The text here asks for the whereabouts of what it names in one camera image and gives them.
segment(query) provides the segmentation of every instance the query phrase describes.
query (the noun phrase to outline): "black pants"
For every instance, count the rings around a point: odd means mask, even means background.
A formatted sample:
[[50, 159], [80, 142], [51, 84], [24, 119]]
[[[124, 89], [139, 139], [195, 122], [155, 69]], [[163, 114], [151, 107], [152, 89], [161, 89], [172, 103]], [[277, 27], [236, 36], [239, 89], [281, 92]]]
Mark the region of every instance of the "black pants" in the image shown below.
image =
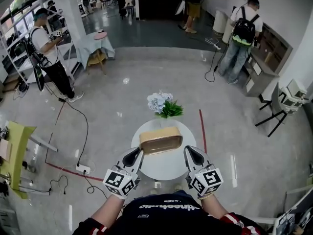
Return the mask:
[[69, 98], [73, 98], [75, 96], [75, 93], [70, 86], [65, 69], [60, 61], [52, 66], [42, 67], [42, 69], [47, 73], [47, 75], [51, 78], [53, 83], [56, 85], [56, 87], [58, 87], [59, 91], [63, 95], [67, 95]]

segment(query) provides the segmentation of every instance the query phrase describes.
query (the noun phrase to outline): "extension cord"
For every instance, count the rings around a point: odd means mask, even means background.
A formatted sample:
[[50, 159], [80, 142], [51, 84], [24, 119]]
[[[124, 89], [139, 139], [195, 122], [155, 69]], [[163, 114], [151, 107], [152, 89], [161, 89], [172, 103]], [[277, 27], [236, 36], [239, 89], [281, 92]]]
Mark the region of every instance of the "extension cord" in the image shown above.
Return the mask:
[[76, 166], [76, 170], [82, 172], [82, 173], [86, 173], [89, 174], [90, 173], [90, 167], [82, 165], [82, 164], [78, 164]]
[[214, 47], [215, 47], [217, 50], [221, 50], [221, 47], [219, 47], [218, 45], [214, 45]]

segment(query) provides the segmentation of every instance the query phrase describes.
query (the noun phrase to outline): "white tablecloth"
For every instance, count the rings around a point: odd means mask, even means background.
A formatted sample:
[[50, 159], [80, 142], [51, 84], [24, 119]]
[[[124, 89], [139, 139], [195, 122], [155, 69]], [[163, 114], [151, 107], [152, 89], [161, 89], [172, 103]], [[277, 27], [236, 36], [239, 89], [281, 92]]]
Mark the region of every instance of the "white tablecloth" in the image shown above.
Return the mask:
[[102, 52], [105, 52], [108, 57], [115, 57], [115, 50], [113, 49], [109, 37], [106, 36], [100, 40], [94, 40], [94, 36], [98, 34], [98, 32], [93, 32], [85, 37], [82, 37], [76, 47], [77, 59], [80, 61], [84, 68], [86, 69], [87, 61], [89, 56], [94, 53], [97, 49], [101, 49]]

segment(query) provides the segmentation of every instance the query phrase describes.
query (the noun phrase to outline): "white tabletop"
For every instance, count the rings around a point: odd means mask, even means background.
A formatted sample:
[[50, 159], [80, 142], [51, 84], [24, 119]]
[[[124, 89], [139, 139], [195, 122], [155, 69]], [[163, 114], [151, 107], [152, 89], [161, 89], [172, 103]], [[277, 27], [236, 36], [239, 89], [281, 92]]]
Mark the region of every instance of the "white tabletop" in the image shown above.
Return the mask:
[[[156, 180], [173, 180], [185, 174], [188, 168], [184, 159], [184, 148], [186, 145], [197, 147], [195, 137], [186, 125], [173, 119], [167, 119], [166, 121], [166, 127], [177, 127], [179, 129], [182, 135], [182, 144], [175, 150], [144, 156], [140, 170], [148, 177]], [[136, 131], [131, 147], [139, 146], [139, 135], [141, 133], [158, 129], [162, 129], [159, 119], [146, 122]]]

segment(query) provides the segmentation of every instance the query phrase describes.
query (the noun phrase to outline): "shorts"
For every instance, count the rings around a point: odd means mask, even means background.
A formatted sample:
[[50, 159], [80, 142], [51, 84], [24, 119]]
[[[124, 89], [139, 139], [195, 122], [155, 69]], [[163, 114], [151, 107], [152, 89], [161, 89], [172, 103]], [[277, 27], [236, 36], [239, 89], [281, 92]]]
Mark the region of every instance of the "shorts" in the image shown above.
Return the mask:
[[187, 15], [193, 18], [200, 17], [200, 4], [187, 2]]

